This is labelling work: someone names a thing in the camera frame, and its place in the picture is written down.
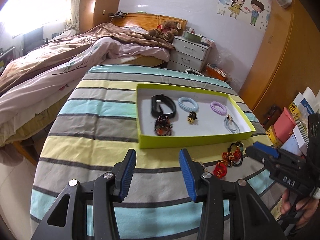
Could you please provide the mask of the right hand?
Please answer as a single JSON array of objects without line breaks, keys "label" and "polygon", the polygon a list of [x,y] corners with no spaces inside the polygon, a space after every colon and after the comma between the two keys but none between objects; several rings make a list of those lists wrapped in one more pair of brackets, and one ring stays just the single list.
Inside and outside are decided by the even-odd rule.
[{"label": "right hand", "polygon": [[[280,213],[282,215],[287,214],[291,209],[289,196],[290,196],[290,191],[286,189],[281,197]],[[303,200],[300,200],[296,204],[296,210],[303,211],[302,216],[300,217],[299,221],[296,223],[296,229],[301,229],[302,227],[306,226],[306,224],[308,224],[310,219],[318,210],[318,206],[319,206],[319,200],[310,198],[310,197],[304,198]]]}]

